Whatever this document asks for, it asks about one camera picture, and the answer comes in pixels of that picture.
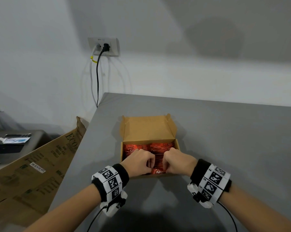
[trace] small cardboard box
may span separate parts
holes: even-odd
[[[77,117],[76,129],[0,169],[1,221],[28,226],[47,212],[85,131]]]
[[[178,140],[175,138],[177,127],[171,115],[125,117],[122,116],[120,124],[121,142],[120,162],[123,161],[125,144],[150,144],[150,143],[174,143],[174,148],[180,149]],[[140,177],[162,177],[171,174],[151,174]]]

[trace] white power cord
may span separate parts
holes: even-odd
[[[96,107],[97,107],[97,103],[96,103],[96,100],[95,100],[95,97],[94,97],[94,93],[93,93],[92,62],[93,62],[93,55],[94,55],[95,51],[98,50],[99,48],[101,48],[100,44],[96,43],[96,45],[95,45],[95,47],[93,48],[93,51],[92,51],[91,62],[89,63],[89,74],[90,74],[90,77],[91,77],[91,92],[92,92],[92,97],[93,97],[93,100],[95,102],[95,106]]]

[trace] white wall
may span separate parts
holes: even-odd
[[[91,120],[90,36],[120,43],[101,95],[291,106],[291,0],[0,0],[5,125],[61,134]]]

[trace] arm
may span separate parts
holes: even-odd
[[[121,162],[121,165],[125,168],[129,177],[134,177],[150,173],[154,163],[154,154],[137,149]],[[91,184],[51,212],[45,214],[24,232],[74,231],[100,202],[99,191],[94,184]]]
[[[197,159],[171,148],[164,153],[163,166],[167,173],[191,176]],[[254,232],[291,231],[291,221],[247,194],[232,183],[229,192],[223,192],[220,202],[249,230]]]

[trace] person's left hand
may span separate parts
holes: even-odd
[[[142,149],[136,149],[120,164],[126,169],[129,178],[131,178],[150,173],[154,163],[154,154]]]

